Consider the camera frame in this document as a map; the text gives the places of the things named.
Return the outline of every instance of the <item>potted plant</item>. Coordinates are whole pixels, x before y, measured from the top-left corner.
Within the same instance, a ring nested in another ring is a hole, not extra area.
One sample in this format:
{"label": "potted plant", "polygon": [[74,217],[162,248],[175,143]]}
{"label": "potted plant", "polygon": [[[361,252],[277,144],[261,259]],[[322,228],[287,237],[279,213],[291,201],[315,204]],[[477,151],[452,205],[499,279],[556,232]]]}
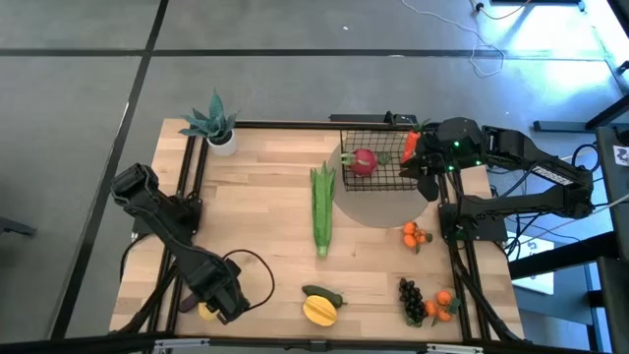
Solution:
{"label": "potted plant", "polygon": [[190,129],[182,129],[179,133],[188,137],[204,137],[211,146],[212,153],[219,156],[228,156],[236,152],[236,116],[239,112],[233,113],[225,118],[223,101],[220,99],[216,88],[209,103],[209,116],[206,117],[193,108],[193,116],[184,114],[182,117],[191,124]]}

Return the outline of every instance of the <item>black chair leg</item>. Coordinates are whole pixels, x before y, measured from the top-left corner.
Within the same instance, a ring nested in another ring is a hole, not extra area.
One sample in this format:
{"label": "black chair leg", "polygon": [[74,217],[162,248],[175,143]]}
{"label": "black chair leg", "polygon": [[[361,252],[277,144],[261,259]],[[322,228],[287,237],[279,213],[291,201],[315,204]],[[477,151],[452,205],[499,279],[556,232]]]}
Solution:
{"label": "black chair leg", "polygon": [[19,234],[32,236],[36,229],[26,226],[20,222],[9,220],[4,217],[0,217],[0,233],[1,232],[17,232]]}
{"label": "black chair leg", "polygon": [[618,74],[624,73],[627,69],[629,69],[629,60],[625,60],[625,62],[618,67]]}

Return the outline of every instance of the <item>orange fruit cluster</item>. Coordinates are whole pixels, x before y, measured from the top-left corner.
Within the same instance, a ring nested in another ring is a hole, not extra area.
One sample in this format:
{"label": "orange fruit cluster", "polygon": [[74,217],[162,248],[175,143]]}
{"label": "orange fruit cluster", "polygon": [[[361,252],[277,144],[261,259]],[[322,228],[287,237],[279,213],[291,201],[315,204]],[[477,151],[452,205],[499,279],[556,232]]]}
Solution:
{"label": "orange fruit cluster", "polygon": [[420,251],[419,245],[431,241],[432,234],[419,228],[415,221],[408,221],[402,226],[402,242],[406,247],[415,250],[415,253]]}
{"label": "orange fruit cluster", "polygon": [[450,322],[452,315],[456,314],[456,308],[459,307],[460,301],[452,298],[447,290],[441,290],[436,293],[436,303],[432,300],[426,300],[424,306],[430,317],[435,316],[432,325],[437,322]]}

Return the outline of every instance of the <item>white pot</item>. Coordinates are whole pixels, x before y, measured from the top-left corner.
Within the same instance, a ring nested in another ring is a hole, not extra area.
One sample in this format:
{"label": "white pot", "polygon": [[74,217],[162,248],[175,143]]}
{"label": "white pot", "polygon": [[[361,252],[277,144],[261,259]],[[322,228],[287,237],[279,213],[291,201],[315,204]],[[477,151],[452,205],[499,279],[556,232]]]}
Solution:
{"label": "white pot", "polygon": [[213,154],[218,156],[229,156],[230,154],[236,152],[238,148],[238,144],[236,143],[236,131],[232,130],[232,137],[227,143],[222,145],[215,145],[209,139],[207,139],[207,143],[211,147],[211,151]]}

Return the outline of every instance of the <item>white cable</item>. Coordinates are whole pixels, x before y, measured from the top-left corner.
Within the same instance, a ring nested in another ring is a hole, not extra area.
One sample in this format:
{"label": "white cable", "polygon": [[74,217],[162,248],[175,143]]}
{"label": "white cable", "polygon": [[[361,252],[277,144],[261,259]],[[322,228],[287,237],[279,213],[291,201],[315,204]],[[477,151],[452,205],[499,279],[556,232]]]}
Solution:
{"label": "white cable", "polygon": [[[600,209],[598,209],[598,210],[594,211],[593,213],[591,213],[590,215],[588,215],[588,217],[590,217],[590,216],[592,216],[592,215],[594,215],[594,214],[597,214],[597,213],[599,213],[599,212],[601,212],[601,211],[607,210],[607,209],[609,209],[609,208],[611,208],[611,207],[615,207],[615,206],[619,205],[620,203],[622,203],[622,202],[626,201],[627,199],[629,199],[629,193],[627,193],[624,197],[622,197],[622,198],[618,199],[617,201],[615,201],[615,202],[613,202],[613,203],[609,204],[608,206],[602,207],[602,208],[600,208]],[[581,219],[572,219],[572,220],[568,220],[568,221],[566,221],[566,222],[564,222],[564,223],[562,223],[562,224],[559,224],[559,225],[557,225],[557,226],[555,226],[555,227],[553,227],[553,228],[547,229],[546,231],[544,231],[543,233],[539,234],[538,236],[533,237],[533,238],[532,238],[532,239],[530,239],[530,240],[527,240],[527,242],[528,242],[528,241],[531,241],[531,240],[539,239],[540,237],[544,236],[544,235],[545,235],[545,234],[547,234],[548,232],[554,231],[554,230],[556,230],[556,229],[558,229],[558,228],[560,228],[560,227],[566,226],[566,225],[568,225],[568,224],[571,224],[571,223],[576,222],[576,221],[579,221],[579,220],[581,220]]]}
{"label": "white cable", "polygon": [[[486,39],[477,31],[475,31],[474,29],[470,29],[467,28],[461,24],[455,23],[454,21],[450,21],[448,19],[442,18],[441,16],[439,16],[438,14],[432,13],[432,12],[428,12],[428,11],[419,11],[418,9],[414,8],[413,6],[409,5],[406,0],[401,0],[402,4],[404,6],[406,6],[407,8],[415,11],[416,13],[418,13],[419,15],[429,15],[429,16],[433,16],[436,17],[442,21],[444,21],[447,24],[450,25],[454,25],[456,27],[459,28],[459,30],[463,30],[463,31],[468,31],[471,32],[473,34],[475,34],[483,44],[476,44],[473,48],[472,48],[472,56],[470,56],[470,59],[468,60],[470,62],[470,64],[472,64],[472,66],[474,67],[474,72],[476,73],[476,75],[478,75],[480,78],[487,78],[490,77],[492,75],[498,74],[499,72],[502,71],[502,66],[504,65],[504,53],[502,52],[502,50],[498,49],[498,47],[496,47],[495,45],[491,44],[491,43],[487,43]],[[490,73],[486,73],[484,72],[475,62],[474,62],[474,53],[476,52],[476,49],[479,47],[488,47],[488,48],[493,48],[495,49],[498,53],[500,53],[500,67],[495,70],[492,71]]]}
{"label": "white cable", "polygon": [[[489,17],[489,18],[490,18],[490,19],[492,19],[492,20],[502,20],[502,19],[506,19],[506,18],[508,18],[509,16],[514,15],[514,14],[515,14],[515,13],[517,13],[518,11],[520,11],[520,10],[524,9],[524,7],[525,7],[525,6],[527,6],[530,2],[531,2],[531,0],[527,0],[527,1],[526,1],[524,4],[522,4],[522,6],[520,6],[517,10],[514,10],[514,11],[512,11],[511,13],[509,13],[509,14],[507,14],[507,15],[504,15],[504,16],[500,16],[500,17],[495,17],[495,16],[492,16],[492,15],[488,14],[488,13],[487,13],[487,11],[485,11],[485,9],[484,9],[484,8],[481,8],[481,12],[482,12],[482,13],[484,13],[484,14],[485,14],[485,16]],[[476,10],[476,6],[477,6],[477,4],[478,4],[478,3],[476,2],[476,0],[472,0],[472,4],[473,4],[473,6],[474,6],[474,9]]]}

